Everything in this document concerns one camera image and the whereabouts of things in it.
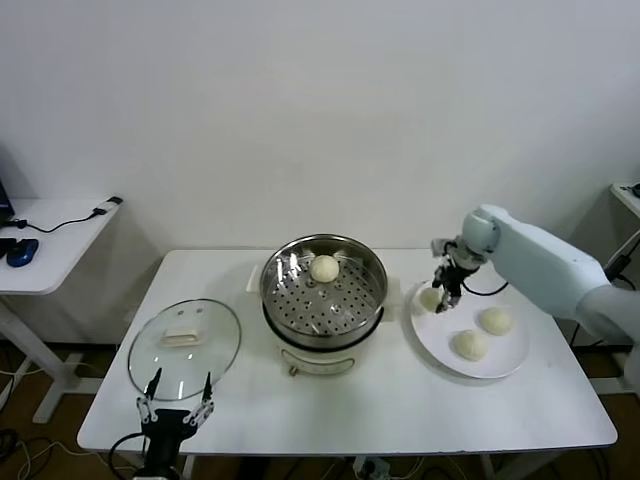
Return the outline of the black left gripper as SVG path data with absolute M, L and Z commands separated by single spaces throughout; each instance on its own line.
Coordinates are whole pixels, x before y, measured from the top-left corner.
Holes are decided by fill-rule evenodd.
M 145 468 L 170 468 L 176 465 L 180 446 L 183 441 L 194 436 L 194 428 L 199 428 L 215 409 L 213 383 L 208 372 L 200 403 L 189 410 L 157 409 L 153 400 L 160 383 L 162 369 L 147 383 L 143 394 L 136 399 L 141 430 L 149 440 L 144 459 Z

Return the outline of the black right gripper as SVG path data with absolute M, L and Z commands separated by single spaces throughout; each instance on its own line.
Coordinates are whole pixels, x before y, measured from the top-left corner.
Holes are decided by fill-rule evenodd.
M 470 276 L 468 269 L 458 266 L 453 260 L 447 260 L 443 267 L 438 267 L 434 273 L 431 287 L 444 288 L 436 306 L 437 314 L 455 308 L 462 295 L 462 287 L 465 279 Z

